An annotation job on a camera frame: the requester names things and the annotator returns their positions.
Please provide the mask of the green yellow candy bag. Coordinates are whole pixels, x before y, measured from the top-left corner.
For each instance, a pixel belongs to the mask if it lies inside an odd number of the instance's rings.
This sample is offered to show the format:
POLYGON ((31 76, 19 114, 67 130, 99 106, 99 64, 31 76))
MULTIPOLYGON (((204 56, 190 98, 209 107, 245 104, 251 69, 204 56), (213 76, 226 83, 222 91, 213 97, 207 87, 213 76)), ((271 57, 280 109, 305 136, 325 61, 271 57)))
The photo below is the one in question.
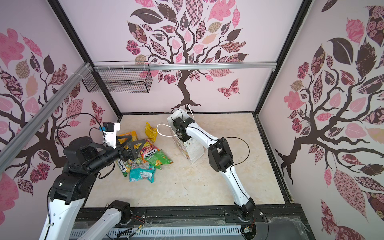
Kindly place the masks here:
POLYGON ((128 177, 132 168, 132 165, 128 161, 116 160, 117 166, 120 168, 124 177, 128 177))

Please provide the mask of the yellow snack bag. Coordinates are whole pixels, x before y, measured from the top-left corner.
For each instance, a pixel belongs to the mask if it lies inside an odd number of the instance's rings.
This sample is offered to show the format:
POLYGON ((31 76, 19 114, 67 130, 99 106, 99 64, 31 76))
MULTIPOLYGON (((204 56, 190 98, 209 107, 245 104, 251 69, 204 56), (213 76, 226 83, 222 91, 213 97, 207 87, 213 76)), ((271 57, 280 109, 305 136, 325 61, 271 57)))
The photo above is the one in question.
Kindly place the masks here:
POLYGON ((148 139, 152 142, 155 143, 157 140, 158 136, 158 131, 156 128, 153 128, 149 123, 146 123, 145 126, 145 134, 148 137, 148 139))

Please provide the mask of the white patterned paper bag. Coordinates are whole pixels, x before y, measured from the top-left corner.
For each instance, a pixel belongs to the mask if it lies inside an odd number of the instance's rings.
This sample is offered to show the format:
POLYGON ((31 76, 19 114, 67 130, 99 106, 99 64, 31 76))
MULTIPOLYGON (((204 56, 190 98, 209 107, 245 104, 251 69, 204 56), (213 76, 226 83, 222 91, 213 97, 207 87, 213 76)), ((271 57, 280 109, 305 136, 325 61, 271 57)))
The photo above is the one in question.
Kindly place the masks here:
POLYGON ((183 137, 181 131, 177 130, 177 128, 174 126, 174 120, 175 118, 173 117, 173 113, 171 113, 171 115, 167 118, 168 123, 158 124, 156 126, 156 130, 160 136, 172 138, 175 145, 192 165, 205 154, 204 147, 197 140, 193 140, 192 138, 189 138, 187 140, 186 137, 183 137), (170 128, 170 134, 162 134, 159 130, 159 126, 165 126, 170 128))

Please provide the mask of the teal snack bag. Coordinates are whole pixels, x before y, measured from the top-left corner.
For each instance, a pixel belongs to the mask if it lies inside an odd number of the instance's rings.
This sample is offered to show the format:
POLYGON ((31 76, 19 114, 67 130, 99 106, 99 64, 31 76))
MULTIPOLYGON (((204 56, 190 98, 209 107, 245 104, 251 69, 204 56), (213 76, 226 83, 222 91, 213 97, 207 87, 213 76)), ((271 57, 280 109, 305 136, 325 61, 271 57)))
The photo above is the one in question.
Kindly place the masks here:
POLYGON ((137 182, 148 180, 150 183, 155 181, 156 168, 150 164, 132 164, 129 173, 129 181, 137 182))

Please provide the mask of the green snack bag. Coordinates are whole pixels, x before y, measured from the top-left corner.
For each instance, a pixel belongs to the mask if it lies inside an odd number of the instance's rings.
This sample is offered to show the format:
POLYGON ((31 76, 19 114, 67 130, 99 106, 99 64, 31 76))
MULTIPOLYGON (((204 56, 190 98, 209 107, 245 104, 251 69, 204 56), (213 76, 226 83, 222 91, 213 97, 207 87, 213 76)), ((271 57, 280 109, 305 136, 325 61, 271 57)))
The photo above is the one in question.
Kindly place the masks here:
POLYGON ((146 161, 159 170, 161 170, 162 165, 170 165, 174 163, 162 150, 148 156, 146 161))

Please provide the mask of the yellow mango candy bag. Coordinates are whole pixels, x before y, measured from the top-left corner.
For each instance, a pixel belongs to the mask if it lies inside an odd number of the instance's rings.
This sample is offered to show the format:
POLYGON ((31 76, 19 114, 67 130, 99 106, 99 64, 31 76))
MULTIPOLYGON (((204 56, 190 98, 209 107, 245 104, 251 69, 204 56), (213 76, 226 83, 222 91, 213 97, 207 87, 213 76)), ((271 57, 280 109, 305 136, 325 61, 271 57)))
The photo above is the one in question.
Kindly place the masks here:
POLYGON ((128 143, 138 140, 137 133, 135 131, 125 133, 117 136, 117 146, 127 146, 128 143))

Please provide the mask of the orange pink snack bag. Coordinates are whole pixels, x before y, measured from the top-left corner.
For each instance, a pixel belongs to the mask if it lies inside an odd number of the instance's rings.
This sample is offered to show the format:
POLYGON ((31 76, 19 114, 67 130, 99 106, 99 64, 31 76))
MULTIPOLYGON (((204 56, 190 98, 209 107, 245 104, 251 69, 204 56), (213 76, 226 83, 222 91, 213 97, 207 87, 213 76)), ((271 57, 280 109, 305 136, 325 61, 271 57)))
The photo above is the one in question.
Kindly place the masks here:
POLYGON ((148 163, 147 158, 152 156, 154 153, 160 151, 151 140, 145 139, 142 149, 140 150, 140 155, 142 157, 143 163, 148 163))

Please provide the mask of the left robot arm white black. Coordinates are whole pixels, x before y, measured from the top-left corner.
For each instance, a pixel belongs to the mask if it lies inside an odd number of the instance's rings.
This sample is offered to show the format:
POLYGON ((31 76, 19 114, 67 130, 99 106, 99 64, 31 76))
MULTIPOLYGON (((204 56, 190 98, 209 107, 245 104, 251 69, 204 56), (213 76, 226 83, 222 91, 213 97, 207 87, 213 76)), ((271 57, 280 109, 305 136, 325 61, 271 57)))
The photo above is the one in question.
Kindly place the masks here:
MULTIPOLYGON (((78 213, 100 170, 116 160, 135 160, 140 155, 140 148, 135 149, 134 145, 142 142, 106 147, 95 143, 91 137, 81 137, 64 148, 68 162, 49 190, 48 215, 39 240, 69 240, 78 213)), ((133 219, 130 204, 115 200, 79 240, 102 240, 113 227, 127 225, 133 219)))

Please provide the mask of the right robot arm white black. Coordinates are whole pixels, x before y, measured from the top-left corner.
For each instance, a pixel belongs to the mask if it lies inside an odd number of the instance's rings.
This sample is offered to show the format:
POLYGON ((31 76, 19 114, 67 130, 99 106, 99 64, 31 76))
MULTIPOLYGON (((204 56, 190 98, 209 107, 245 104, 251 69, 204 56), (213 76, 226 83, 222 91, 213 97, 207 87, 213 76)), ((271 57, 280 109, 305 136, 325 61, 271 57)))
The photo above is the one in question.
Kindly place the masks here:
POLYGON ((256 210, 256 204, 237 175, 234 156, 227 139, 209 134, 191 117, 170 117, 170 125, 182 140, 196 140, 207 149, 211 168, 223 176, 231 190, 239 218, 244 222, 249 221, 256 210))

